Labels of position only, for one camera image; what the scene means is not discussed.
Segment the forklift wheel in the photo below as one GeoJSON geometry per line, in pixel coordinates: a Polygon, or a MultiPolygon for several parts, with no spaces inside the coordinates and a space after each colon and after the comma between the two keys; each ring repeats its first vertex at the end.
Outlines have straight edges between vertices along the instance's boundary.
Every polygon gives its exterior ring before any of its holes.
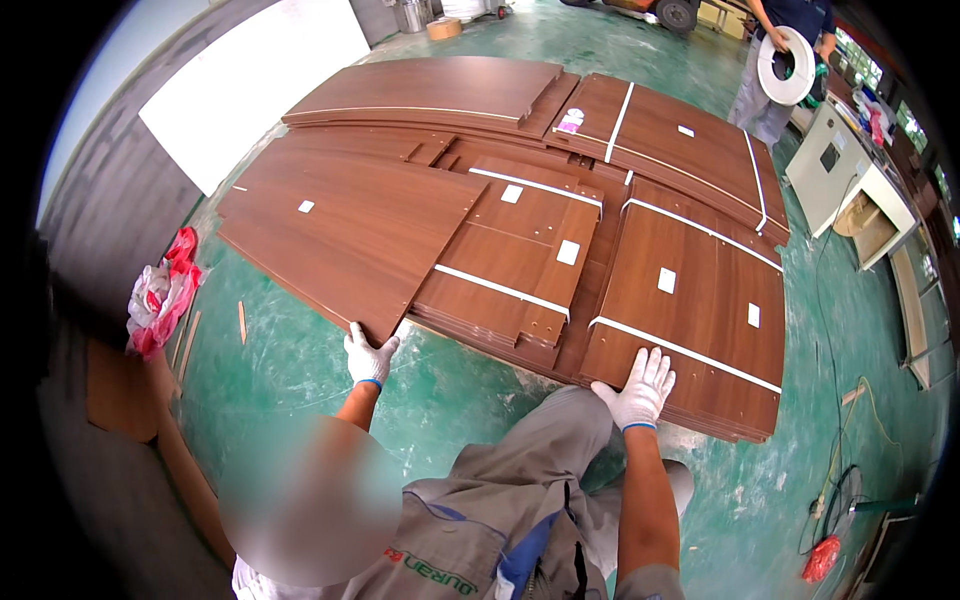
{"type": "Polygon", "coordinates": [[[660,0],[657,18],[663,27],[678,34],[688,34],[697,26],[697,12],[685,0],[660,0]]]}

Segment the forklift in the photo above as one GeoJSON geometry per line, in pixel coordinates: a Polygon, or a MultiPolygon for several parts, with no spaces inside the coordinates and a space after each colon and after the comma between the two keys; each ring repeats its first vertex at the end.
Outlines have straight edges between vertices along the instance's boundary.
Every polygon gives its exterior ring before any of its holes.
{"type": "MultiPolygon", "coordinates": [[[[560,0],[571,7],[585,7],[593,0],[560,0]]],[[[700,0],[602,0],[619,12],[641,18],[652,12],[660,24],[676,34],[689,34],[697,26],[700,0]]]]}

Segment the metal bucket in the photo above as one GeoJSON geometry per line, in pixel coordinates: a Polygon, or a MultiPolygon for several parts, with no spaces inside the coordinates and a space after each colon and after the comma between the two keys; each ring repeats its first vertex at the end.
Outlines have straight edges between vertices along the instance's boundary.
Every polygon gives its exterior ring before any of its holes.
{"type": "Polygon", "coordinates": [[[415,34],[426,29],[426,24],[433,21],[433,7],[430,0],[396,0],[394,17],[404,34],[415,34]]]}

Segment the gray work uniform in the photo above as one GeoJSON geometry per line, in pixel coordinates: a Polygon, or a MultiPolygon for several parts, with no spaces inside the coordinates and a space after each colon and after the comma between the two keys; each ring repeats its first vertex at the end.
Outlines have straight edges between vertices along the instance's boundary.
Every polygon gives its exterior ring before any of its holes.
{"type": "Polygon", "coordinates": [[[743,65],[743,75],[740,77],[740,88],[736,90],[736,98],[730,107],[727,120],[746,131],[751,119],[756,117],[754,135],[767,145],[772,154],[774,144],[790,122],[793,106],[777,104],[760,86],[760,78],[756,74],[756,57],[760,53],[760,43],[762,42],[758,36],[754,36],[754,40],[750,42],[747,63],[743,65]]]}
{"type": "MultiPolygon", "coordinates": [[[[499,444],[466,446],[445,479],[407,485],[394,539],[353,579],[294,588],[237,557],[233,589],[241,600],[493,600],[573,598],[579,588],[584,598],[606,600],[605,580],[616,568],[622,479],[590,495],[579,482],[611,433],[610,410],[599,397],[575,386],[561,388],[499,444]]],[[[664,463],[681,515],[693,477],[680,463],[664,463]]],[[[676,569],[639,568],[620,582],[614,598],[656,594],[662,600],[684,597],[676,569]]]]}

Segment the white work glove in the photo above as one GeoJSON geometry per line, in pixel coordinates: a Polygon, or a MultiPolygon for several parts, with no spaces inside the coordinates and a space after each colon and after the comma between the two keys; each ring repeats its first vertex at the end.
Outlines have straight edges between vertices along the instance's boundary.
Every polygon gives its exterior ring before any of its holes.
{"type": "Polygon", "coordinates": [[[656,429],[663,403],[676,381],[677,374],[670,371],[670,357],[661,356],[660,347],[650,352],[649,360],[647,348],[641,348],[623,392],[618,394],[602,381],[594,381],[590,388],[607,403],[620,431],[638,425],[656,429]]]}
{"type": "Polygon", "coordinates": [[[399,345],[400,338],[394,336],[382,348],[374,350],[367,343],[360,323],[351,323],[350,333],[344,338],[344,350],[347,351],[347,369],[353,377],[353,384],[372,381],[382,390],[390,374],[390,359],[399,345]]]}

